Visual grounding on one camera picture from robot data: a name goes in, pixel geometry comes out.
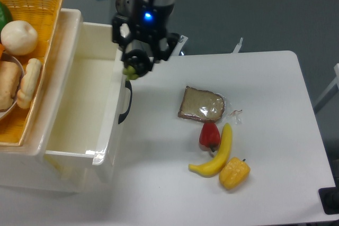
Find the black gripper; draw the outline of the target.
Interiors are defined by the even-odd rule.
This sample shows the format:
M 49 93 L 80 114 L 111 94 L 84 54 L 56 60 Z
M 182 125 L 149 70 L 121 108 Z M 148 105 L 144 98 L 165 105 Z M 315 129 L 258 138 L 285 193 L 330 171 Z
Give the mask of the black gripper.
M 174 9 L 175 0 L 141 0 L 140 24 L 135 24 L 137 40 L 149 44 L 153 51 L 153 63 L 168 61 L 179 43 L 178 33 L 168 33 L 167 23 Z M 121 29 L 126 26 L 129 33 L 124 37 Z M 112 42 L 119 45 L 122 55 L 132 42 L 130 18 L 115 14 L 112 19 Z

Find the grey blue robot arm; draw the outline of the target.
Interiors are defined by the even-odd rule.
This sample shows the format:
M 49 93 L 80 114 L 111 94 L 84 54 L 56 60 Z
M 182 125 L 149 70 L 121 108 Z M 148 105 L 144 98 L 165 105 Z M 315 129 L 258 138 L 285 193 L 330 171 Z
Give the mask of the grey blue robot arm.
M 112 41 L 119 45 L 124 63 L 151 66 L 169 59 L 179 40 L 167 30 L 175 1 L 116 0 Z

